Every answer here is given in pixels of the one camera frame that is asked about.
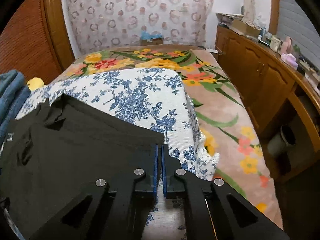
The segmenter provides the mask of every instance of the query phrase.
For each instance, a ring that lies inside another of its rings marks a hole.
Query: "black cloth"
[[[0,158],[0,196],[29,238],[97,179],[137,167],[164,135],[105,114],[70,96],[11,121]]]

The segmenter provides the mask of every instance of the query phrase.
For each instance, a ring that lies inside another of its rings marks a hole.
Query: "white and blue fabric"
[[[211,180],[220,155],[203,160],[205,137],[180,76],[162,68],[110,71],[67,79],[31,93],[17,119],[49,98],[67,94],[129,123],[164,133],[172,157],[182,168]],[[160,181],[157,203],[150,212],[143,239],[183,239],[185,222],[181,200],[165,200]]]

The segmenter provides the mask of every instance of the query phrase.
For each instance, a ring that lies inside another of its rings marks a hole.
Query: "pink and white curtain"
[[[140,44],[142,31],[165,43],[201,45],[214,0],[67,0],[82,54]]]

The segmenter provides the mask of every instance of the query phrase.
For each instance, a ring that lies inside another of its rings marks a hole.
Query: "cabinet door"
[[[262,83],[256,100],[247,108],[257,133],[264,130],[294,85],[293,78],[271,58],[262,68]]]
[[[256,46],[244,42],[244,52],[241,56],[241,69],[239,73],[240,81],[237,84],[239,93],[245,106],[250,105],[255,99],[257,88],[261,85],[261,68],[266,62],[266,55]]]
[[[230,77],[231,82],[238,87],[241,83],[241,63],[244,52],[244,46],[241,39],[235,35],[231,35],[225,45],[226,52],[224,56],[219,58],[219,65],[223,71]]]
[[[216,37],[216,50],[219,52],[217,62],[219,63],[226,56],[226,44],[228,42],[228,33],[226,30],[218,28]]]

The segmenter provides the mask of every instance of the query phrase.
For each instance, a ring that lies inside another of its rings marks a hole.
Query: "yellow flower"
[[[106,72],[108,70],[109,70],[109,68],[100,68],[100,69],[97,69],[96,73],[102,73],[102,72]]]
[[[243,136],[248,137],[251,141],[256,138],[254,131],[252,130],[251,127],[248,127],[248,126],[241,127],[241,134]]]
[[[259,157],[263,157],[262,149],[259,146],[253,147],[253,152],[258,155]]]
[[[208,131],[201,129],[201,132],[205,135],[204,147],[206,147],[208,153],[213,156],[216,152],[215,149],[219,145],[216,143],[216,140]]]
[[[127,65],[131,65],[132,63],[134,63],[134,61],[132,61],[130,58],[125,58],[125,59],[119,60],[116,65],[109,66],[108,69],[123,68]]]
[[[245,174],[257,173],[258,160],[246,156],[244,160],[240,161],[240,166],[242,167]]]
[[[182,82],[187,86],[200,86],[200,83],[197,80],[185,79]]]
[[[182,67],[181,69],[186,70],[186,71],[188,71],[188,72],[192,72],[192,71],[195,71],[195,70],[196,70],[196,68],[194,68],[194,67],[192,67],[192,66]]]
[[[200,65],[204,66],[204,65],[207,65],[207,66],[210,66],[211,63],[208,62],[208,61],[204,61],[204,62],[199,62]]]
[[[261,212],[264,213],[267,209],[267,205],[265,203],[259,203],[258,205],[256,205],[256,208]]]
[[[201,82],[206,82],[206,83],[215,83],[217,80],[213,78],[208,78],[208,79],[203,79]]]
[[[84,58],[86,63],[97,63],[101,60],[102,55],[100,53],[92,53]]]
[[[87,69],[88,75],[95,74],[97,72],[97,69],[93,67],[94,65],[89,65]]]
[[[162,59],[162,58],[153,58],[144,63],[136,64],[136,68],[168,68],[172,70],[178,70],[180,67],[177,63],[169,60],[169,59]]]

